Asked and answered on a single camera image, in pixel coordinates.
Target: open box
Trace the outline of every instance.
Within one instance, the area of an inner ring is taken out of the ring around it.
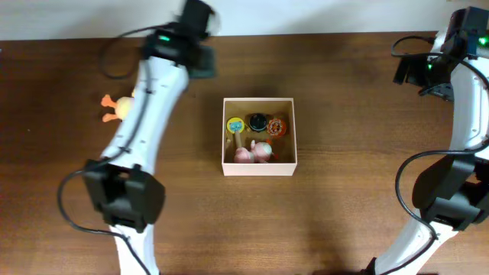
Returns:
[[[268,163],[234,163],[236,151],[235,136],[226,129],[230,118],[244,120],[248,127],[251,114],[262,113],[285,121],[287,131],[284,136],[271,138],[267,131],[255,132],[248,129],[241,132],[243,147],[250,150],[251,141],[271,140],[274,157]],[[297,167],[296,126],[293,99],[236,98],[224,99],[222,117],[222,170],[224,176],[292,176]]]

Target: pink toy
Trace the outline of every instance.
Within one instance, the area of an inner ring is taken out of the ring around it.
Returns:
[[[235,153],[236,163],[254,163],[254,155],[246,150],[244,147],[236,149]]]
[[[240,147],[235,153],[236,163],[267,163],[272,155],[272,147],[266,142],[251,142],[251,152]]]
[[[269,161],[272,153],[272,147],[266,142],[251,142],[251,153],[254,155],[254,160],[259,163],[266,163]]]

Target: green led light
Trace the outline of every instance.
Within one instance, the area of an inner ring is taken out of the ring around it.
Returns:
[[[482,46],[485,46],[485,44],[487,44],[487,42],[489,42],[489,39],[487,39],[487,37],[479,38],[479,43],[482,44]]]
[[[163,41],[170,41],[170,38],[167,37],[167,36],[164,36],[164,35],[160,35],[158,38],[160,38],[160,40],[163,40]]]

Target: orange round toy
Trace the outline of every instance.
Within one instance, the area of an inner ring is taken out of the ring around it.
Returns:
[[[271,119],[267,125],[267,133],[271,135],[273,138],[280,138],[285,135],[287,131],[287,126],[285,125],[285,121],[280,118]]]

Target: toy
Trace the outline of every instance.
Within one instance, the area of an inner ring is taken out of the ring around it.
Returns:
[[[259,163],[266,163],[269,161],[272,153],[272,147],[266,142],[251,142],[251,153],[254,156],[254,160]]]
[[[272,147],[266,142],[251,142],[251,151],[241,147],[236,150],[235,163],[267,163],[273,155]]]
[[[267,133],[273,138],[280,138],[285,135],[287,131],[287,126],[285,121],[280,118],[274,118],[268,122]]]
[[[103,107],[111,107],[115,111],[115,114],[105,114],[102,117],[103,122],[115,119],[124,120],[134,104],[134,92],[132,93],[132,97],[121,97],[117,102],[113,102],[110,95],[105,95],[100,104]]]
[[[241,145],[240,133],[245,129],[245,122],[240,118],[230,118],[228,123],[226,123],[226,128],[235,135],[236,147],[238,149],[243,147]]]
[[[249,123],[250,129],[259,133],[267,129],[268,120],[263,114],[253,114],[250,117]]]

